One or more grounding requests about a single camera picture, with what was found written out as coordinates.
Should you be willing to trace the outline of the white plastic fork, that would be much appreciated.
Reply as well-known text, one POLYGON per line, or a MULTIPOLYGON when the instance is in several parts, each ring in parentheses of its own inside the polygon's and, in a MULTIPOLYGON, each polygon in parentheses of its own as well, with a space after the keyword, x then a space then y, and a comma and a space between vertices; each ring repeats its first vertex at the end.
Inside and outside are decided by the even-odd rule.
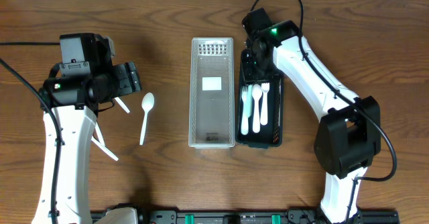
POLYGON ((267 125, 268 121, 268 106, 267 106, 267 94, 269 92, 270 85, 268 82, 261 84, 261 90, 262 90, 262 107, 261 107, 261 117, 260 117, 260 124, 261 125, 267 125))
POLYGON ((245 99, 245 90, 246 85, 242 87, 241 91, 241 100, 242 100, 242 116, 241 116, 241 134, 247 135, 249 133, 249 118, 246 116, 246 113, 244 112, 244 103, 246 102, 245 99))
POLYGON ((244 112, 246 113, 247 117, 252 115, 252 87, 253 85, 247 85, 245 90, 246 102, 244 103, 244 112))

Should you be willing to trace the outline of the thick white plastic spoon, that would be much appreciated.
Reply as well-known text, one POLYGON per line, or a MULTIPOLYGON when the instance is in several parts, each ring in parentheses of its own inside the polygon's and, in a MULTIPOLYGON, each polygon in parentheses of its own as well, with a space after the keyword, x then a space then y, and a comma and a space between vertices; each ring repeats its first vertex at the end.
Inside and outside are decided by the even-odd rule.
POLYGON ((254 133, 260 132, 259 100, 261 96, 262 96, 261 86, 259 84, 254 84, 252 88, 252 97, 254 100, 252 130, 254 133))

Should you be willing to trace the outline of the clear plastic perforated basket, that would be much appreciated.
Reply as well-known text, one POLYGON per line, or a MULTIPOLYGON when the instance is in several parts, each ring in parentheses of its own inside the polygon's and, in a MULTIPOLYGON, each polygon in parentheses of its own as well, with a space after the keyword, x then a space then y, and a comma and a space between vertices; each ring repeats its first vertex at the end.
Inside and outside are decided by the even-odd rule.
POLYGON ((235 145, 232 38, 193 38, 188 145, 227 149, 235 145))

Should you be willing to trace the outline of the dark green plastic basket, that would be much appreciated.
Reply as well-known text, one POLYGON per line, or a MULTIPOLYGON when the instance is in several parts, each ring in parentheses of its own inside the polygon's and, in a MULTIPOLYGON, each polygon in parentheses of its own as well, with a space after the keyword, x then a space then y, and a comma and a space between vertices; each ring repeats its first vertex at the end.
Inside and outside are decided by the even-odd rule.
POLYGON ((283 134, 283 106, 284 106, 284 78, 277 73, 263 75, 257 71, 257 65, 251 56, 249 49, 241 52, 241 63, 239 68, 239 89, 237 93, 237 112, 235 119, 235 140, 240 144, 247 145, 251 148, 268 149, 278 147, 282 144, 283 134), (267 116, 268 122, 262 125, 258 133, 251 129, 249 133, 241 133, 241 119, 244 110, 241 99, 241 91, 244 86, 255 83, 269 83, 267 93, 267 116))

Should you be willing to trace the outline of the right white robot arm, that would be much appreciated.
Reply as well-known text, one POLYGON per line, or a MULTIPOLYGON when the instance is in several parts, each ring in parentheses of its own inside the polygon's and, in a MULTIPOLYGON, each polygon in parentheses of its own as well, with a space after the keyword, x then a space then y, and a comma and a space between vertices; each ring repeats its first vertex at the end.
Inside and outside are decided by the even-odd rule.
POLYGON ((242 24, 256 69, 262 74, 284 73, 318 118, 314 153, 326 172, 320 203, 324 218, 329 223, 353 220, 360 183, 381 150, 379 104, 345 87, 294 22, 246 19, 242 24))

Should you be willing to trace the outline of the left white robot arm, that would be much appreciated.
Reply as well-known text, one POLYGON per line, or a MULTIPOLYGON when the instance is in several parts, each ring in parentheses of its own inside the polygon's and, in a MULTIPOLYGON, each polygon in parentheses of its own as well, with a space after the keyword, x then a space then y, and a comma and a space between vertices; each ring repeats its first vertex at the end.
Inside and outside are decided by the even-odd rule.
POLYGON ((46 131, 42 189, 33 223, 94 223, 88 200, 90 145, 105 144, 99 104, 138 92, 133 62, 55 65, 39 94, 46 131))

